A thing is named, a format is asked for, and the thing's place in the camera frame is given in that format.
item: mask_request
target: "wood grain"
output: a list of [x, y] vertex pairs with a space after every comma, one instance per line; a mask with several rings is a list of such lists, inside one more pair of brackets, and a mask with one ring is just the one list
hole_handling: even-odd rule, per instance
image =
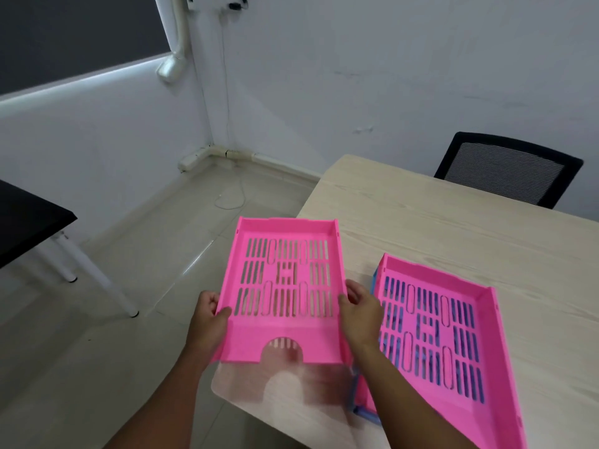
[[[355, 156], [325, 173], [298, 217], [339, 219], [346, 275], [366, 286], [388, 252], [496, 287], [528, 446], [597, 447], [598, 223]], [[214, 392], [312, 448], [387, 447], [345, 411], [342, 372], [284, 352], [220, 365]]]

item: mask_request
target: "gray tiled floor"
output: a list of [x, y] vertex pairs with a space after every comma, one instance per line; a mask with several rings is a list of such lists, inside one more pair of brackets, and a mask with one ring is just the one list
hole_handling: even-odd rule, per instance
[[[219, 204], [242, 208], [222, 210]], [[35, 283], [35, 299], [0, 326], [3, 448], [101, 448], [177, 358], [199, 292], [218, 289], [240, 215], [294, 217], [313, 185], [211, 166], [94, 255], [140, 307], [127, 318], [83, 273]], [[15, 293], [13, 299], [19, 299]], [[202, 377], [193, 448], [300, 445], [215, 397]]]

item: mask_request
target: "black office chair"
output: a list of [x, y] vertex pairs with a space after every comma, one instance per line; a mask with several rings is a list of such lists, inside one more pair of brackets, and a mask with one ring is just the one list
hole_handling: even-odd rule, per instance
[[582, 159], [497, 135], [458, 132], [435, 178], [553, 208]]

